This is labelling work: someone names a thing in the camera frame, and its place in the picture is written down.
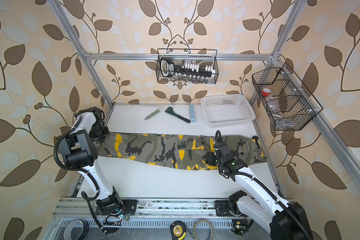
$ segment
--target camouflage fabric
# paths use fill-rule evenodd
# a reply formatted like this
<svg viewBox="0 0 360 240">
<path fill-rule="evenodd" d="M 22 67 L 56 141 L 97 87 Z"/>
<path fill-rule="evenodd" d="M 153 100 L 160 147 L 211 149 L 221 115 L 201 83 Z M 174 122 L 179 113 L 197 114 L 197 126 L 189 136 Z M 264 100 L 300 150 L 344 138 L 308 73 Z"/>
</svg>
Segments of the camouflage fabric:
<svg viewBox="0 0 360 240">
<path fill-rule="evenodd" d="M 243 136 L 223 136 L 235 158 L 251 165 L 266 162 L 255 140 Z M 214 137 L 111 132 L 98 147 L 99 156 L 121 157 L 151 165 L 187 170 L 213 170 L 205 164 L 205 154 L 214 152 Z"/>
</svg>

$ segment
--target wire mesh basket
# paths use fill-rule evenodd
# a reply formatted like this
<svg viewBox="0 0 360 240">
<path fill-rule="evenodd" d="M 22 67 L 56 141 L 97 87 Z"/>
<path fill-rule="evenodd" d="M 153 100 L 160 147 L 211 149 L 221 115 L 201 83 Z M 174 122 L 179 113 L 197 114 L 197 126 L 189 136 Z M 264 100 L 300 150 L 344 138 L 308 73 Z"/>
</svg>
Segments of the wire mesh basket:
<svg viewBox="0 0 360 240">
<path fill-rule="evenodd" d="M 169 81 L 185 83 L 216 84 L 217 50 L 159 48 L 157 50 L 157 82 Z"/>
<path fill-rule="evenodd" d="M 254 88 L 275 131 L 299 131 L 322 110 L 305 84 L 302 82 L 302 86 L 297 87 L 289 73 L 284 64 L 282 68 L 267 68 L 252 75 Z M 312 106 L 301 91 L 305 91 L 308 97 L 312 96 L 319 107 Z"/>
</svg>

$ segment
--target plastic basket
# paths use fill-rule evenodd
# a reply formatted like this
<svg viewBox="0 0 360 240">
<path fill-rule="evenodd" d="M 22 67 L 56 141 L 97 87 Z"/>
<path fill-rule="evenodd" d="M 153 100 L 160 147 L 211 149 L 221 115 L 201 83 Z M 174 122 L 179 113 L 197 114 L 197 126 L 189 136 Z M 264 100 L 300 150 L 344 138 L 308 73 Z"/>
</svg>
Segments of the plastic basket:
<svg viewBox="0 0 360 240">
<path fill-rule="evenodd" d="M 211 128 L 240 125 L 256 118 L 250 103 L 242 94 L 202 98 L 201 105 Z"/>
</svg>

